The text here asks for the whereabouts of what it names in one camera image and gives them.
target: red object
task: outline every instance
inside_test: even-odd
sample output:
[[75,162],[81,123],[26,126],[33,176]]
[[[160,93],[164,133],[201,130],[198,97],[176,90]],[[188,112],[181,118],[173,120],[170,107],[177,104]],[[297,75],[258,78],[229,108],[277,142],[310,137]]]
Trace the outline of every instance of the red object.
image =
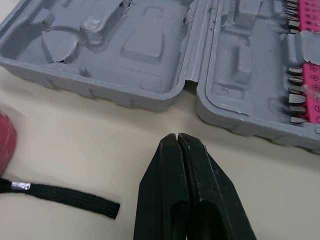
[[[308,88],[316,93],[320,93],[320,66],[305,63],[302,66],[303,82]],[[312,124],[320,124],[320,102],[314,98],[305,98],[306,114],[301,116]]]
[[12,157],[17,142],[17,131],[11,120],[0,113],[0,176]]
[[[300,21],[300,31],[312,31],[320,33],[320,11],[318,0],[299,0],[298,18]],[[316,93],[320,93],[320,66],[310,63],[302,65],[303,83]],[[312,97],[306,97],[306,114],[303,119],[312,124],[320,124],[320,102]]]
[[300,31],[320,32],[320,11],[319,0],[299,0],[298,18],[300,21]]

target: tool case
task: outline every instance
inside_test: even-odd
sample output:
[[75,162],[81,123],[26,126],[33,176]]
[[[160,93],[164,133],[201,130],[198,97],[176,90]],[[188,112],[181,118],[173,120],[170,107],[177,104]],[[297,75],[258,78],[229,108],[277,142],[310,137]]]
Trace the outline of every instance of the tool case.
[[205,122],[320,154],[318,17],[318,0],[22,0],[0,25],[0,65],[153,111],[193,81]]

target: white table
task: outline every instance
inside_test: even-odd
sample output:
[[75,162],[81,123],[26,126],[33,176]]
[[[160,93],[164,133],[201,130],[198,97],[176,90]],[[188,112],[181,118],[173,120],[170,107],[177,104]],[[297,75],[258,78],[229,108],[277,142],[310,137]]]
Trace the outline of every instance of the white table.
[[[0,1],[0,19],[18,0]],[[18,132],[10,180],[73,188],[121,203],[117,219],[0,195],[2,240],[132,240],[138,188],[159,141],[199,138],[233,181],[258,240],[318,240],[320,156],[203,123],[184,91],[167,111],[127,109],[23,81],[0,69],[0,110]]]

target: screwdriver bit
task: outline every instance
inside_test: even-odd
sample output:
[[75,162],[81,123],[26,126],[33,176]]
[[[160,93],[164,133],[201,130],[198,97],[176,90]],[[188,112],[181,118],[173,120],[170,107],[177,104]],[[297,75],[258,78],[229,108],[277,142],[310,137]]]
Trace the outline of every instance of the screwdriver bit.
[[289,95],[289,103],[290,104],[304,104],[306,101],[306,97],[298,94],[290,94]]
[[291,2],[287,2],[286,7],[298,9],[298,5]]
[[297,30],[297,29],[300,27],[300,22],[290,20],[290,21],[288,21],[288,22],[286,23],[285,27],[286,27],[287,29]]
[[289,77],[289,82],[296,86],[301,86],[304,83],[304,78],[302,76],[291,76]]
[[291,93],[291,94],[301,94],[302,93],[301,87],[299,87],[299,86],[291,86],[288,88],[288,90],[289,90],[289,93]]
[[288,73],[292,76],[300,76],[303,72],[302,67],[291,66],[288,68]]
[[298,12],[295,11],[295,10],[288,9],[288,10],[285,12],[285,14],[296,17],[296,16],[298,15]]
[[293,112],[298,112],[298,113],[306,113],[307,109],[302,106],[290,106],[290,110]]
[[307,122],[306,120],[302,119],[302,118],[299,118],[299,117],[292,117],[291,118],[291,122],[294,123],[294,124],[302,124],[302,123],[305,123]]
[[299,31],[295,29],[290,29],[289,34],[298,34]]
[[294,17],[294,16],[287,16],[286,19],[287,19],[287,20],[292,20],[292,21],[299,22],[299,18]]
[[285,0],[284,3],[286,3],[286,4],[288,4],[288,3],[297,4],[298,0]]

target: black shoelace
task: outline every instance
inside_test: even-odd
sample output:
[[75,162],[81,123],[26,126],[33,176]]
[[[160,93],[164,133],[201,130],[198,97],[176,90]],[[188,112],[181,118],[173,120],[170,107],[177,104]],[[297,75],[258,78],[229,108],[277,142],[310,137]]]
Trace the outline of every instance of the black shoelace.
[[43,184],[11,182],[0,178],[0,194],[6,193],[26,194],[102,214],[111,219],[116,219],[120,208],[119,203],[81,191]]

